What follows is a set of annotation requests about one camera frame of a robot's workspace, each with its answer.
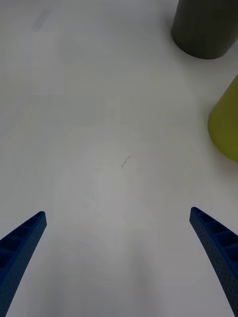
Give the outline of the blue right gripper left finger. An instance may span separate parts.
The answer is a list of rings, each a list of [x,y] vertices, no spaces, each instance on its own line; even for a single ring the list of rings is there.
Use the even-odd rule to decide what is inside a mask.
[[[11,305],[20,281],[47,226],[40,211],[0,240],[0,316]]]

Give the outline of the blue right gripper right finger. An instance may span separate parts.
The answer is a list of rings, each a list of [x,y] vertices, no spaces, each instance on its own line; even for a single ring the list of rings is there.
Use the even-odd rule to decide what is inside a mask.
[[[234,316],[238,316],[238,236],[197,207],[191,208],[189,221],[213,266]]]

